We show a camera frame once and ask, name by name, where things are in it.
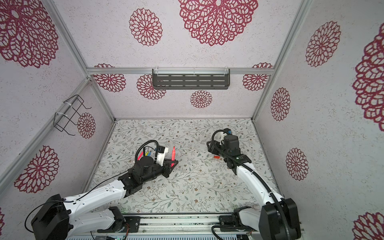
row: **zip tie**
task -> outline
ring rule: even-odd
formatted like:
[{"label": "zip tie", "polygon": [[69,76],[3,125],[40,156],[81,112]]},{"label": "zip tie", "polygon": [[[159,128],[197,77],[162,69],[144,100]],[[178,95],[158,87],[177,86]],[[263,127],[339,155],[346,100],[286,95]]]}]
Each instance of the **zip tie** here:
[{"label": "zip tie", "polygon": [[64,115],[64,116],[68,117],[68,115],[64,114],[64,113],[56,113],[56,114],[61,114],[61,115]]}]

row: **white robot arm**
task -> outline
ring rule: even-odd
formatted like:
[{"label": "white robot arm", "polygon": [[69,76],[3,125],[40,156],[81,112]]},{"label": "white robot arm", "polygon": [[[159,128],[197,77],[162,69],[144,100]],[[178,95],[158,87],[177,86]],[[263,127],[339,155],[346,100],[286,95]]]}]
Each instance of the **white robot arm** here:
[{"label": "white robot arm", "polygon": [[[156,143],[155,159],[138,153],[147,144]],[[165,159],[167,147],[159,146],[157,141],[144,143],[136,152],[132,168],[118,179],[89,192],[62,198],[60,194],[50,197],[31,221],[36,240],[65,240],[79,233],[97,230],[116,232],[125,225],[125,218],[117,207],[102,212],[90,213],[108,202],[128,197],[142,189],[142,185],[160,175],[169,174],[178,161]]]},{"label": "white robot arm", "polygon": [[[224,132],[221,142],[214,141],[217,132]],[[138,161],[138,153],[150,142],[156,143],[158,151],[155,159],[143,156]],[[207,142],[207,147],[209,152],[224,158],[228,168],[245,182],[262,206],[261,212],[245,206],[235,209],[232,216],[220,216],[221,225],[212,227],[214,234],[213,228],[220,227],[222,231],[226,228],[255,229],[260,232],[263,239],[300,238],[295,202],[292,199],[284,199],[260,177],[251,160],[240,153],[238,138],[232,135],[230,129],[216,131],[212,140]],[[89,211],[136,193],[142,189],[143,183],[159,175],[169,177],[178,161],[165,159],[167,152],[168,148],[158,146],[155,140],[150,140],[137,150],[134,166],[117,180],[87,193],[66,198],[61,198],[59,194],[50,197],[31,221],[36,240],[65,240],[67,237],[93,230],[98,232],[121,230],[125,218],[117,207],[110,207],[102,212]]]},{"label": "white robot arm", "polygon": [[[215,134],[222,132],[220,142],[214,140]],[[238,137],[228,128],[213,133],[207,142],[210,153],[224,158],[229,169],[245,182],[262,207],[261,212],[251,207],[241,207],[232,216],[220,216],[221,225],[213,226],[225,231],[226,228],[246,229],[247,226],[260,232],[263,239],[291,240],[301,236],[297,206],[292,199],[284,199],[260,176],[252,161],[241,154]]]}]

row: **red flower pattern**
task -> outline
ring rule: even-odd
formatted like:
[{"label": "red flower pattern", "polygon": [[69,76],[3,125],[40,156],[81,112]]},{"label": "red flower pattern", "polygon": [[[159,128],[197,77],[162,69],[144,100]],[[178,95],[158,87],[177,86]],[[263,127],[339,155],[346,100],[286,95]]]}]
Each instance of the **red flower pattern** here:
[{"label": "red flower pattern", "polygon": [[303,180],[308,174],[308,161],[304,153],[297,148],[292,148],[285,160],[289,174],[296,180]]},{"label": "red flower pattern", "polygon": [[91,114],[83,113],[79,117],[77,124],[77,130],[83,138],[90,138],[95,133],[96,123]]},{"label": "red flower pattern", "polygon": [[285,88],[279,88],[271,100],[271,113],[276,121],[283,120],[291,107],[290,95]]},{"label": "red flower pattern", "polygon": [[133,37],[144,46],[157,44],[163,35],[159,18],[148,9],[137,9],[131,15],[129,28]]},{"label": "red flower pattern", "polygon": [[[253,68],[273,68],[273,66],[270,63],[259,63]],[[264,88],[268,78],[267,74],[246,74],[243,77],[243,85],[248,90],[257,91]]]},{"label": "red flower pattern", "polygon": [[362,216],[359,215],[359,218],[353,223],[354,240],[384,239],[384,216],[381,213],[366,212]]},{"label": "red flower pattern", "polygon": [[257,0],[179,0],[180,17],[191,37],[210,46],[233,41],[252,21]]},{"label": "red flower pattern", "polygon": [[211,102],[212,102],[212,95],[207,91],[198,90],[192,93],[191,103],[193,106],[197,108],[208,107],[209,104],[211,104]]},{"label": "red flower pattern", "polygon": [[379,34],[364,48],[362,61],[355,67],[355,103],[364,109],[364,118],[379,124],[384,131],[384,23]]},{"label": "red flower pattern", "polygon": [[58,168],[57,153],[49,146],[43,146],[13,185],[21,192],[37,193],[50,185]]},{"label": "red flower pattern", "polygon": [[319,27],[308,43],[305,54],[307,63],[317,67],[327,62],[337,49],[340,35],[340,26],[337,22],[330,21]]},{"label": "red flower pattern", "polygon": [[[109,64],[98,64],[96,68],[114,68]],[[98,85],[110,92],[120,92],[125,88],[125,78],[123,74],[95,74],[93,75]]]},{"label": "red flower pattern", "polygon": [[1,207],[0,207],[0,236],[1,236],[1,231],[3,230],[4,226],[4,214],[1,212]]},{"label": "red flower pattern", "polygon": [[140,76],[137,80],[137,89],[141,95],[152,100],[162,98],[167,92],[166,90],[157,90],[153,88],[151,74]]},{"label": "red flower pattern", "polygon": [[39,0],[0,3],[0,52],[23,67],[49,65],[56,58],[58,35]]}]

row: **patterned table surface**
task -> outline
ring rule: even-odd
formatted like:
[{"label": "patterned table surface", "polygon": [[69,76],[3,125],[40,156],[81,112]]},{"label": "patterned table surface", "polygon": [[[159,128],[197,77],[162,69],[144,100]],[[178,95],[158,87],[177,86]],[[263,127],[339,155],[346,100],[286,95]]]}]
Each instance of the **patterned table surface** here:
[{"label": "patterned table surface", "polygon": [[260,209],[255,197],[223,159],[214,159],[207,151],[206,142],[213,132],[226,127],[239,137],[242,153],[275,188],[250,119],[120,120],[91,187],[132,167],[137,148],[151,139],[169,147],[167,158],[175,146],[179,164],[169,178],[160,176],[143,184],[137,193],[98,209],[118,206],[123,213],[231,212],[245,205]]}]

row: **aluminum frame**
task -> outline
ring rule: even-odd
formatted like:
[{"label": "aluminum frame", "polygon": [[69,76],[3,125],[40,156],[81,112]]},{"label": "aluminum frame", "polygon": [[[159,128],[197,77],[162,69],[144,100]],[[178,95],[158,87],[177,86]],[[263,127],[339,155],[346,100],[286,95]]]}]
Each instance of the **aluminum frame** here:
[{"label": "aluminum frame", "polygon": [[[125,217],[141,217],[137,233],[129,235],[185,235],[185,234],[204,234],[212,235],[211,227],[219,225],[218,217],[222,215],[230,216],[231,213],[183,213],[183,214],[123,214]],[[246,234],[246,231],[221,232],[218,234]],[[89,232],[79,234],[80,236],[89,235]],[[105,233],[93,233],[94,236],[106,235]],[[111,233],[108,235],[125,235],[125,233]]]},{"label": "aluminum frame", "polygon": [[280,195],[282,195],[283,197],[285,197],[284,194],[281,192],[281,190],[280,190],[280,188],[279,188],[279,184],[278,184],[278,182],[277,182],[277,179],[275,178],[275,174],[274,174],[273,171],[272,171],[271,164],[270,164],[270,162],[269,162],[269,160],[268,160],[268,157],[267,157],[266,152],[265,152],[265,149],[264,149],[264,144],[263,144],[263,142],[262,142],[262,140],[261,140],[261,138],[260,138],[259,133],[257,132],[256,122],[255,122],[254,120],[252,120],[252,125],[253,125],[253,128],[255,129],[256,136],[257,136],[257,138],[259,139],[259,144],[260,144],[260,146],[261,146],[261,148],[262,148],[262,152],[263,152],[263,155],[264,155],[264,157],[265,157],[265,161],[266,161],[266,163],[268,164],[268,168],[271,170],[272,178],[273,178],[273,180],[275,181],[276,190],[277,190],[277,192],[278,192]]},{"label": "aluminum frame", "polygon": [[274,68],[91,68],[88,67],[88,74],[152,74],[152,69],[155,74],[228,74],[228,69],[231,74],[267,74],[271,75],[275,72]]},{"label": "aluminum frame", "polygon": [[292,49],[293,43],[299,34],[299,31],[311,7],[311,3],[312,3],[312,0],[301,1],[300,7],[296,13],[295,19],[292,22],[291,28],[289,29],[288,35],[279,53],[279,57],[277,58],[277,61],[275,63],[275,67],[274,67],[275,71],[269,77],[269,80],[267,81],[264,87],[262,96],[260,97],[260,100],[256,105],[255,111],[253,112],[252,119],[256,119],[259,116],[259,112],[263,107],[263,105],[265,104],[265,101],[269,96],[270,91],[272,90],[276,77],[280,74],[281,69],[284,65],[284,62],[286,61],[288,54]]},{"label": "aluminum frame", "polygon": [[106,114],[108,115],[108,117],[110,118],[110,120],[112,122],[114,122],[116,120],[115,115],[113,114],[112,109],[109,106],[107,100],[104,98],[104,95],[101,92],[101,90],[99,88],[99,85],[95,81],[95,78],[91,75],[91,76],[89,76],[89,79],[90,79],[90,81],[92,83],[93,90],[95,92],[95,95],[96,95],[97,99],[100,102],[100,105],[104,108],[104,110],[105,110]]}]

